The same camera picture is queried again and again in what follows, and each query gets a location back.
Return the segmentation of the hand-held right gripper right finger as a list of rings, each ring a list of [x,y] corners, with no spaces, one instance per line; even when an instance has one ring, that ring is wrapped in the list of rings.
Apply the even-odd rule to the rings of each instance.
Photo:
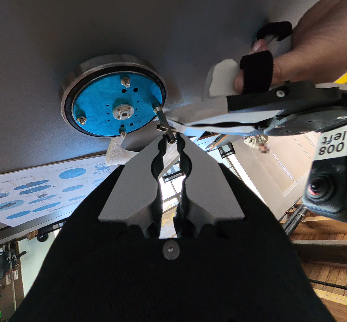
[[[197,236],[206,224],[243,220],[245,215],[218,162],[181,133],[176,134],[182,182],[176,209],[177,236]]]

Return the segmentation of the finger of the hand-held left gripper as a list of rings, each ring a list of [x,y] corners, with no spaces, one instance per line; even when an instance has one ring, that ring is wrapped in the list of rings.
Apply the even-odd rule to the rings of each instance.
[[[280,109],[229,112],[227,97],[219,96],[176,107],[164,111],[164,114],[168,120],[188,126],[201,124],[212,125],[225,122],[238,122],[242,124],[257,123],[272,118],[279,112]]]
[[[264,128],[258,128],[257,123],[215,123],[215,124],[183,124],[189,128],[209,131],[218,134],[231,134],[231,135],[259,135],[264,134]]]

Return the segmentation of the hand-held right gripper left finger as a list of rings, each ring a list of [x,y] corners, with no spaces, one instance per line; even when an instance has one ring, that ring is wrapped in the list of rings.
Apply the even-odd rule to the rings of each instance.
[[[166,135],[162,135],[125,164],[99,221],[138,225],[145,237],[159,237],[162,194],[158,176],[164,169],[165,153]]]

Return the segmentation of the metal cross socket wrench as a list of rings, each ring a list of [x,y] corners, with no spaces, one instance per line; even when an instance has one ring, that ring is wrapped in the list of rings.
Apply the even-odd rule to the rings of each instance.
[[[156,125],[156,128],[167,136],[168,144],[172,145],[177,142],[175,134],[177,132],[176,128],[169,125],[166,116],[163,112],[163,108],[160,104],[155,103],[153,105],[153,111],[156,114],[159,124]]]

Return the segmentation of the blue disc with black rim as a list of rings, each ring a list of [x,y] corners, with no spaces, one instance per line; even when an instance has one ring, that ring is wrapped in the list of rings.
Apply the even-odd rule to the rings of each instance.
[[[121,84],[128,76],[129,88]],[[125,54],[103,55],[79,64],[61,87],[61,114],[79,132],[99,138],[133,133],[156,118],[155,103],[164,106],[164,79],[147,61]],[[84,126],[76,118],[87,118]]]

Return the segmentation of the person's left hand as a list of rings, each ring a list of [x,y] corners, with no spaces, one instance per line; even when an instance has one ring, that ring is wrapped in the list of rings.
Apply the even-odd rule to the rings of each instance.
[[[275,58],[271,86],[334,82],[347,70],[347,0],[319,0],[293,30],[292,50]]]

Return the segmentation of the large window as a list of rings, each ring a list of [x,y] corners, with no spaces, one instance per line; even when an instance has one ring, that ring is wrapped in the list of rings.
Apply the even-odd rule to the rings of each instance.
[[[173,217],[180,203],[182,182],[185,178],[184,173],[179,172],[179,160],[177,160],[159,179],[163,199],[160,238],[175,238],[177,236]]]

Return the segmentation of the white foam sheet with hole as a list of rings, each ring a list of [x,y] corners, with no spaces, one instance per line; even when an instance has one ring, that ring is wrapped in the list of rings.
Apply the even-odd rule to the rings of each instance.
[[[160,135],[141,151],[125,150],[123,137],[112,138],[105,156],[106,165],[117,165],[112,179],[131,182],[140,179],[158,179],[179,160],[177,144],[169,144],[166,135]]]

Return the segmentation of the instruction sheet with blue drawings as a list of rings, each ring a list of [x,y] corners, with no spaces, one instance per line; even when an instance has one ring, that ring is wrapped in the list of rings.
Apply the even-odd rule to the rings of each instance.
[[[0,221],[15,227],[75,210],[116,168],[101,155],[2,174]]]

